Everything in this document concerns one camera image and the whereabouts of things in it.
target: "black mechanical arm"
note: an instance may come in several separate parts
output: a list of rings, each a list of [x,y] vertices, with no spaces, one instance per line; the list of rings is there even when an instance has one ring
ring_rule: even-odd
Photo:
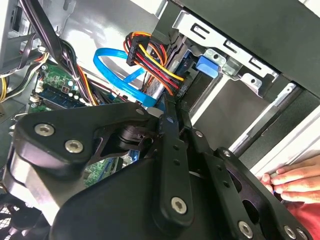
[[[17,123],[4,184],[41,209],[51,224],[46,239],[312,239],[231,152],[210,149],[183,103],[165,95],[161,104],[159,118],[126,102]],[[129,150],[140,160],[78,188],[88,164]],[[17,179],[18,169],[27,176]]]

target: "hand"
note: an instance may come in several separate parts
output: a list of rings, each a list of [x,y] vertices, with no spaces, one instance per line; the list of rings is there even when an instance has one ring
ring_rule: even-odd
[[[264,174],[260,182],[268,189],[272,194],[274,194],[274,189],[271,186],[271,178],[269,174]]]
[[[271,182],[283,200],[320,203],[320,156],[282,167],[276,173]]]

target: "silver screw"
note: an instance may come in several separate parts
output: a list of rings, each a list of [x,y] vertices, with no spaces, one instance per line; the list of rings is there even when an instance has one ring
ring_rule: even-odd
[[[140,115],[145,115],[144,111],[142,111],[141,109],[137,109],[135,111]]]
[[[171,199],[171,206],[178,214],[185,214],[187,212],[187,205],[180,197],[173,197]]]
[[[204,135],[200,131],[195,131],[195,134],[199,137],[202,138]]]
[[[304,233],[304,231],[302,231],[300,228],[297,228],[296,231],[298,232],[298,234],[303,238],[303,240],[308,240],[307,235]]]
[[[53,126],[49,124],[38,124],[34,127],[34,131],[40,136],[49,137],[55,133],[55,129]]]
[[[66,141],[64,146],[65,146],[65,149],[72,154],[79,154],[84,150],[83,144],[78,140]]]
[[[238,227],[247,239],[252,239],[254,237],[254,233],[252,232],[251,227],[245,221],[240,221],[238,223]]]
[[[291,238],[291,239],[296,239],[296,234],[294,233],[294,231],[292,231],[292,229],[290,227],[288,227],[287,225],[284,226],[284,231],[285,233]]]
[[[226,155],[228,158],[231,157],[230,152],[228,152],[227,150],[223,150],[223,154]]]

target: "fingernail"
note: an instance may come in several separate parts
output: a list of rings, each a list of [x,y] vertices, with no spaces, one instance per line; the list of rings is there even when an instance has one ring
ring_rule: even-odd
[[[277,171],[275,171],[277,174],[284,174],[286,171],[283,168],[279,168]]]
[[[271,182],[272,182],[273,185],[279,185],[279,184],[281,184],[281,181],[280,181],[279,179],[277,179],[277,178],[272,178],[272,179],[271,179]]]
[[[281,193],[281,198],[283,199],[283,200],[289,200],[290,199],[290,196],[289,196],[289,194],[288,193],[286,193],[286,192],[284,192],[284,193]]]
[[[264,181],[265,183],[269,182],[269,175],[268,174],[264,174],[262,176],[262,181]]]
[[[274,187],[274,190],[275,190],[275,192],[278,193],[278,194],[282,194],[282,193],[284,192],[284,190],[283,190],[281,187],[279,187],[279,186],[275,186],[275,187]]]

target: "red sleeve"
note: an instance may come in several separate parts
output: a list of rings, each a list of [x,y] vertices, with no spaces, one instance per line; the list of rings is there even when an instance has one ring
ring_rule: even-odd
[[[320,203],[289,203],[287,209],[309,231],[314,240],[320,240]]]

